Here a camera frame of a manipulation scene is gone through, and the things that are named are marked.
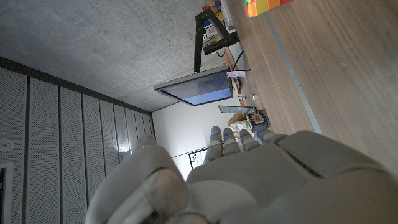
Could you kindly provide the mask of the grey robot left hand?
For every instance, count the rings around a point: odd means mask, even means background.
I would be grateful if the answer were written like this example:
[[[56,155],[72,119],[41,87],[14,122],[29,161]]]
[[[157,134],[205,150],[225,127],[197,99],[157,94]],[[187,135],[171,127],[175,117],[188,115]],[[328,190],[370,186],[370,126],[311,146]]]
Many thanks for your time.
[[[95,192],[87,223],[396,223],[397,177],[311,131],[214,126],[202,165],[183,178],[146,135]]]

